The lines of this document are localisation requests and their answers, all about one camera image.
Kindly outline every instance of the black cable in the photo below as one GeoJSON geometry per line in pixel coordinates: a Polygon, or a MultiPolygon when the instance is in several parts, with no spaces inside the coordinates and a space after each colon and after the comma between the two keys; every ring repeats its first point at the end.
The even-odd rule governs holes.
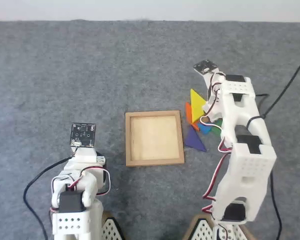
{"type": "Polygon", "coordinates": [[[47,235],[47,231],[45,229],[45,226],[42,222],[42,220],[40,219],[40,217],[38,216],[38,214],[36,213],[36,211],[30,206],[30,204],[28,203],[28,200],[27,200],[27,192],[29,190],[29,188],[31,187],[32,184],[34,184],[44,173],[46,173],[47,171],[49,171],[50,169],[53,169],[54,167],[60,165],[60,164],[63,164],[65,163],[66,161],[68,161],[69,159],[73,158],[77,149],[73,152],[73,154],[71,156],[68,156],[67,158],[65,159],[62,159],[60,161],[57,161],[56,163],[46,167],[43,171],[41,171],[37,176],[35,176],[34,179],[32,179],[28,184],[27,186],[25,187],[24,189],[24,192],[23,192],[23,202],[24,204],[26,205],[26,207],[30,210],[30,212],[34,215],[34,217],[36,218],[36,220],[38,221],[41,229],[42,229],[42,233],[43,233],[43,236],[44,236],[44,239],[45,240],[48,240],[48,235],[47,235]]]}
{"type": "Polygon", "coordinates": [[[228,240],[228,230],[222,226],[221,224],[218,224],[221,228],[223,228],[223,230],[225,231],[225,239],[228,240]]]}
{"type": "Polygon", "coordinates": [[[294,72],[294,74],[292,75],[290,81],[287,83],[287,85],[283,88],[282,92],[279,94],[279,96],[276,98],[276,100],[274,100],[274,102],[271,104],[271,106],[264,112],[264,114],[260,115],[260,116],[254,116],[252,118],[249,119],[247,125],[246,125],[246,129],[249,128],[249,125],[251,123],[252,120],[254,119],[265,119],[268,115],[268,113],[273,109],[273,107],[279,102],[279,100],[281,99],[281,97],[285,94],[285,92],[288,90],[288,88],[290,87],[290,85],[292,84],[292,82],[295,80],[296,76],[298,75],[300,71],[300,65],[299,67],[296,69],[296,71],[294,72]]]}
{"type": "Polygon", "coordinates": [[[266,116],[268,115],[268,113],[272,110],[272,108],[277,104],[277,102],[281,99],[281,97],[285,94],[285,92],[287,91],[287,89],[290,87],[291,83],[294,81],[294,79],[296,78],[296,76],[298,75],[300,71],[300,65],[299,67],[296,69],[296,71],[294,72],[294,74],[292,75],[292,78],[290,79],[290,81],[287,83],[287,85],[284,87],[283,91],[280,93],[280,95],[277,97],[277,99],[272,103],[272,105],[265,111],[264,118],[266,118],[266,116]]]}
{"type": "Polygon", "coordinates": [[[278,235],[276,236],[276,240],[279,240],[280,235],[281,235],[281,231],[282,231],[282,221],[281,221],[281,217],[280,217],[278,207],[277,207],[277,204],[276,204],[276,200],[275,200],[274,172],[273,172],[273,170],[270,173],[270,189],[271,189],[271,198],[272,198],[272,203],[273,203],[273,206],[274,206],[275,214],[276,214],[276,217],[278,218],[278,221],[279,221],[279,230],[278,230],[278,235]]]}
{"type": "Polygon", "coordinates": [[[256,97],[263,97],[260,102],[258,103],[258,110],[260,112],[261,105],[264,103],[264,101],[270,96],[268,93],[262,93],[262,94],[257,94],[255,95],[256,97]]]}

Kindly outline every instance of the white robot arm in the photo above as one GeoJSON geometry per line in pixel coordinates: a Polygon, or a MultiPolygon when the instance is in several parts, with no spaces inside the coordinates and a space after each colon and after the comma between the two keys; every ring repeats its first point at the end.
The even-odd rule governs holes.
{"type": "Polygon", "coordinates": [[[259,116],[255,91],[249,77],[226,75],[209,60],[194,65],[208,88],[208,101],[202,109],[211,122],[222,118],[219,151],[230,155],[228,169],[214,197],[208,196],[211,181],[203,198],[212,204],[202,210],[210,213],[216,224],[229,228],[254,221],[267,192],[268,178],[276,161],[265,121],[259,116]],[[245,134],[236,132],[244,126],[245,134]]]}
{"type": "Polygon", "coordinates": [[[94,149],[95,124],[74,123],[74,157],[51,181],[52,233],[55,240],[101,240],[103,205],[96,199],[110,190],[106,159],[94,149]],[[108,175],[109,189],[98,192],[108,175]]]}

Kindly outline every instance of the wooden board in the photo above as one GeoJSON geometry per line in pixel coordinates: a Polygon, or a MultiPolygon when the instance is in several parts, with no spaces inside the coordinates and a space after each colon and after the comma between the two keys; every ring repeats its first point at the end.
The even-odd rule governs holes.
{"type": "Polygon", "coordinates": [[[125,154],[129,167],[184,164],[180,112],[127,112],[125,154]]]}

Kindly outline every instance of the purple triangle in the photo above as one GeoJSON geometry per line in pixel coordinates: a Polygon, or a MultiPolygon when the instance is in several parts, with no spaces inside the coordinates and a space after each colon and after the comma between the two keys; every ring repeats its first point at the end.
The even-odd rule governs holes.
{"type": "Polygon", "coordinates": [[[197,150],[202,151],[202,152],[207,151],[205,145],[202,143],[202,141],[201,141],[200,137],[198,136],[196,130],[192,126],[189,126],[189,128],[188,128],[188,134],[185,138],[184,144],[187,147],[194,148],[194,149],[197,149],[197,150]]]}

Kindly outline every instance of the wooden tray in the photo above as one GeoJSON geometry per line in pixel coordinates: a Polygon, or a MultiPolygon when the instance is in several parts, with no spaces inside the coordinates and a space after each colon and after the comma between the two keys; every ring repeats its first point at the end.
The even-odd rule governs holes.
{"type": "Polygon", "coordinates": [[[180,112],[127,112],[125,154],[129,167],[184,164],[180,112]]]}

